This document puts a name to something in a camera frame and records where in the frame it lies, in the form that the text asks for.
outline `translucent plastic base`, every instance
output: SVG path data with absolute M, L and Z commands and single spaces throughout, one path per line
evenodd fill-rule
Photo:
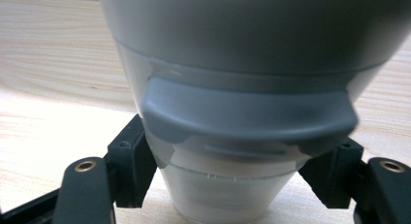
M 176 209 L 209 224 L 248 223 L 260 218 L 294 173 L 239 178 L 202 174 L 168 165 L 161 170 Z

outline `black bracket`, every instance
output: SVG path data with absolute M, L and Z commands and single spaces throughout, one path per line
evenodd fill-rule
M 363 151 L 348 139 L 309 160 L 299 172 L 327 208 L 348 208 L 354 199 L 357 224 L 410 224 L 410 168 L 387 158 L 372 158 L 366 164 Z
M 357 202 L 357 224 L 409 224 L 410 168 L 391 159 L 361 158 L 363 147 L 352 140 L 309 160 L 300 174 L 327 208 Z M 109 145 L 104 158 L 70 165 L 60 189 L 0 216 L 0 224 L 115 223 L 112 203 L 141 208 L 157 164 L 136 115 Z

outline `screw hole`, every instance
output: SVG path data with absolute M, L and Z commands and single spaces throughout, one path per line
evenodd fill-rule
M 78 173 L 84 173 L 84 172 L 90 171 L 94 167 L 96 167 L 96 162 L 84 161 L 84 162 L 77 164 L 75 170 Z
M 384 169 L 386 169 L 388 171 L 391 171 L 393 173 L 403 173 L 403 172 L 405 172 L 405 169 L 403 167 L 401 167 L 400 165 L 398 165 L 397 163 L 395 163 L 395 162 L 381 161 L 380 165 Z
M 130 146 L 129 142 L 121 142 L 120 144 L 118 144 L 120 147 L 128 147 Z

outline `light wood grain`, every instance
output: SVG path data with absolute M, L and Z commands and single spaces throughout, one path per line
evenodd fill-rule
M 357 101 L 352 137 L 364 158 L 411 165 L 411 41 Z M 136 112 L 97 0 L 0 0 L 0 205 L 3 211 L 57 188 L 64 169 L 107 144 Z M 143 209 L 117 223 L 185 223 L 160 174 Z M 258 223 L 352 223 L 327 210 L 294 176 Z

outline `wooden surface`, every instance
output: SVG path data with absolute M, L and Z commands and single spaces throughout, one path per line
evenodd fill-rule
M 364 158 L 411 165 L 411 41 L 356 102 L 353 139 Z M 107 144 L 136 113 L 97 0 L 0 0 L 0 206 L 3 211 L 59 186 L 64 169 Z M 327 210 L 294 176 L 258 223 L 353 223 Z M 158 173 L 143 209 L 117 223 L 186 223 Z

